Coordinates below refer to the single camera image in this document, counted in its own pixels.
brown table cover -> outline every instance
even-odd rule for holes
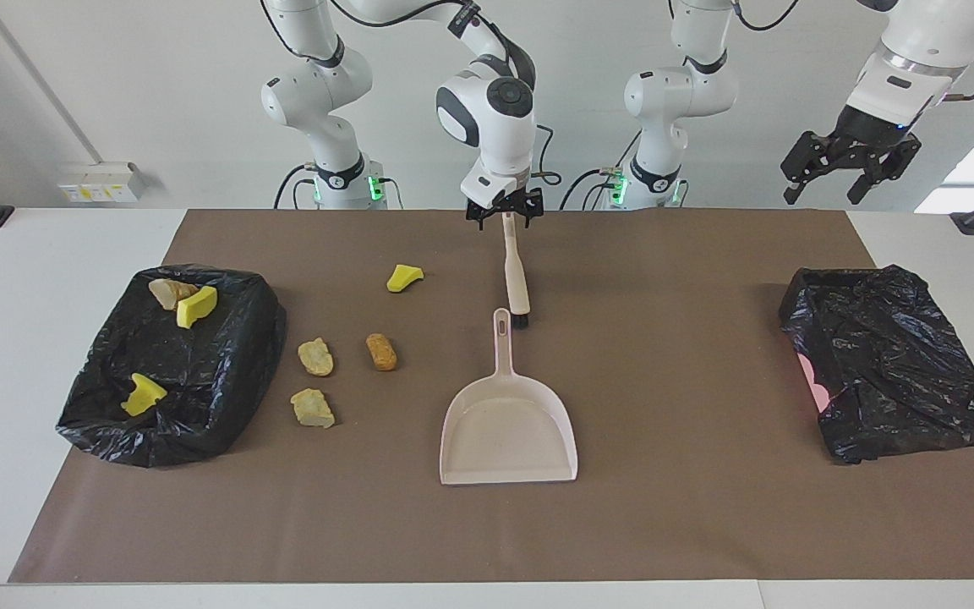
[[[270,392],[210,462],[71,451],[11,581],[974,579],[974,448],[834,465],[777,329],[797,267],[873,266],[844,213],[549,213],[518,238],[517,370],[563,398],[576,482],[438,482],[447,406],[492,370],[498,218],[191,211],[165,262],[262,273],[289,312]],[[396,263],[426,280],[387,293]],[[317,336],[329,378],[295,358]],[[339,424],[297,424],[306,387]]]

yellow sponge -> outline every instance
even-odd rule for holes
[[[167,396],[167,389],[160,387],[145,376],[135,373],[130,375],[130,380],[134,381],[135,389],[130,393],[127,401],[123,402],[123,409],[130,416],[143,414]]]
[[[393,270],[393,277],[386,283],[386,288],[392,293],[402,292],[413,281],[423,278],[423,269],[418,266],[397,265]]]
[[[209,315],[216,308],[216,288],[206,285],[197,294],[178,301],[175,308],[175,323],[178,327],[190,329],[194,322]]]

dustpan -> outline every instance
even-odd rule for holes
[[[513,370],[510,312],[495,311],[495,374],[453,398],[441,426],[443,485],[577,478],[577,444],[561,399]]]

garbage bag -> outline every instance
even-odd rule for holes
[[[148,290],[157,278],[216,288],[217,304],[194,327]],[[112,463],[169,466],[213,458],[239,437],[277,369],[287,315],[256,273],[160,266],[135,274],[96,335],[57,430]],[[167,396],[139,416],[121,408],[142,374]]]
[[[780,323],[828,393],[818,424],[835,459],[974,447],[974,365],[915,273],[800,269]]]

power strip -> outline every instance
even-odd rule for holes
[[[70,203],[138,203],[145,184],[134,163],[101,162],[70,167],[58,189]]]

